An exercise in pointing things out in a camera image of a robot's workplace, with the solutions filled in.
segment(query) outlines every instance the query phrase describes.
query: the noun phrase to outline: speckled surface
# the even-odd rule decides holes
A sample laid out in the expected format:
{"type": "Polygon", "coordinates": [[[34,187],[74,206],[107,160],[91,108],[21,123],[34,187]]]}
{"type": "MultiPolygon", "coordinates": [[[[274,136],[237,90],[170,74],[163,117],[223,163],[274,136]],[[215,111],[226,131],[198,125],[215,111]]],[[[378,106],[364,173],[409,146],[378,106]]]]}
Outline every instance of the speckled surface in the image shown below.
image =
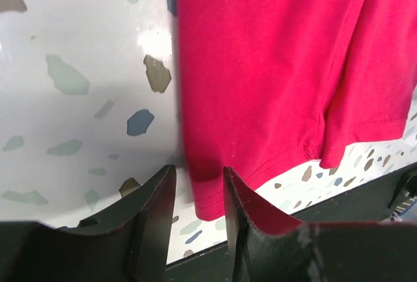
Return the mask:
{"type": "MultiPolygon", "coordinates": [[[[224,218],[196,218],[181,156],[177,14],[176,0],[0,1],[0,219],[73,227],[174,163],[168,262],[226,239],[224,218]]],[[[416,125],[413,103],[403,139],[257,191],[287,213],[318,203],[414,162],[416,125]]]]}

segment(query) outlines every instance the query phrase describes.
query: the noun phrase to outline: red fabric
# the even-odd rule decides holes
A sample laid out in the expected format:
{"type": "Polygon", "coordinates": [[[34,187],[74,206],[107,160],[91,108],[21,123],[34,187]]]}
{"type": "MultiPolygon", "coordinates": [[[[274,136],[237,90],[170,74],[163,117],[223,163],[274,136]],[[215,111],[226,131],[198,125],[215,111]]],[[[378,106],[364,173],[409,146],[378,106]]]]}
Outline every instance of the red fabric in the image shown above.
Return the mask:
{"type": "Polygon", "coordinates": [[[348,144],[400,138],[417,82],[415,0],[178,0],[184,148],[197,216],[222,168],[258,188],[348,144]]]}
{"type": "MultiPolygon", "coordinates": [[[[237,172],[231,167],[225,167],[224,169],[224,188],[225,197],[229,193],[230,203],[229,208],[233,205],[236,209],[236,203],[232,202],[231,197],[236,197],[239,205],[242,205],[247,218],[258,229],[268,235],[285,235],[295,231],[303,221],[292,217],[282,210],[274,207],[266,199],[258,195],[246,185],[237,172]],[[230,180],[232,184],[232,190],[227,187],[227,180],[230,180]]],[[[227,199],[225,199],[226,205],[226,218],[233,219],[233,212],[227,211],[227,199]]]]}

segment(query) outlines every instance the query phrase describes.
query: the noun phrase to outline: stitched hem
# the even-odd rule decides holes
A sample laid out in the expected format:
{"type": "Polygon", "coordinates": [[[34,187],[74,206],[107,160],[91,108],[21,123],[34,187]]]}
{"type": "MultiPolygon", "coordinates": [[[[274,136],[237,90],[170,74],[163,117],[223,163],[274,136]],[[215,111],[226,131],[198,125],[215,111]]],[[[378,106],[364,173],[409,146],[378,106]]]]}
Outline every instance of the stitched hem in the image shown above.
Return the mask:
{"type": "MultiPolygon", "coordinates": [[[[400,139],[403,135],[406,121],[406,119],[387,120],[384,122],[367,122],[352,126],[351,131],[345,136],[343,143],[323,147],[324,156],[320,162],[320,166],[325,169],[339,166],[346,146],[352,143],[400,139]]],[[[311,159],[306,155],[303,146],[290,148],[269,159],[247,178],[243,177],[243,179],[251,189],[256,190],[270,179],[309,160],[311,159]]],[[[195,212],[199,219],[207,221],[217,219],[224,215],[223,191],[204,199],[196,199],[195,212]]]]}
{"type": "MultiPolygon", "coordinates": [[[[303,147],[291,148],[265,162],[247,178],[244,178],[244,181],[251,189],[255,190],[275,176],[308,160],[310,159],[306,157],[303,147]]],[[[217,219],[224,215],[223,191],[204,199],[196,199],[194,205],[195,213],[199,219],[206,221],[217,219]]]]}
{"type": "Polygon", "coordinates": [[[351,127],[344,140],[335,145],[324,145],[320,167],[323,169],[339,166],[347,145],[355,142],[377,142],[401,139],[407,119],[387,120],[382,122],[367,122],[351,127]]]}

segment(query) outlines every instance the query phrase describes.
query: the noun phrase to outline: black plastic part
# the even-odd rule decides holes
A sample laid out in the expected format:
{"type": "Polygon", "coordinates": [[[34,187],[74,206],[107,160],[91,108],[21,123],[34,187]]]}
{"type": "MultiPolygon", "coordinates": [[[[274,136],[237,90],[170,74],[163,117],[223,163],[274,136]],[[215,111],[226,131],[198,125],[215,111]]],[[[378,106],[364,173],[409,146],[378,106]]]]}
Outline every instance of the black plastic part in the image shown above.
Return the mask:
{"type": "Polygon", "coordinates": [[[406,200],[417,196],[417,169],[407,171],[399,180],[389,208],[397,207],[406,200]]]}
{"type": "Polygon", "coordinates": [[[0,281],[163,281],[175,184],[167,165],[76,228],[0,223],[0,281]]]}
{"type": "MultiPolygon", "coordinates": [[[[417,163],[410,164],[305,208],[293,216],[311,222],[384,220],[394,212],[395,207],[388,208],[388,205],[401,177],[416,169],[417,163]]],[[[233,261],[229,257],[227,242],[224,241],[191,257],[169,264],[165,282],[230,282],[232,271],[233,261]]]]}
{"type": "Polygon", "coordinates": [[[233,168],[225,168],[224,184],[233,282],[413,281],[417,276],[413,223],[304,223],[251,190],[233,168]]]}

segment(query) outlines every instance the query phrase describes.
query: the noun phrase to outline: red shirt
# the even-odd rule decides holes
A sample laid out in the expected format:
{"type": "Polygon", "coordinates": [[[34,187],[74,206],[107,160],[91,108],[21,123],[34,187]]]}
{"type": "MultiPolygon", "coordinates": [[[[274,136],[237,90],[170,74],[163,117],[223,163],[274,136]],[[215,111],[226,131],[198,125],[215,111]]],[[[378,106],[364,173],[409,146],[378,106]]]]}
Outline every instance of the red shirt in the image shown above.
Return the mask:
{"type": "Polygon", "coordinates": [[[346,145],[400,138],[417,82],[415,0],[178,0],[184,149],[197,216],[346,145]]]}

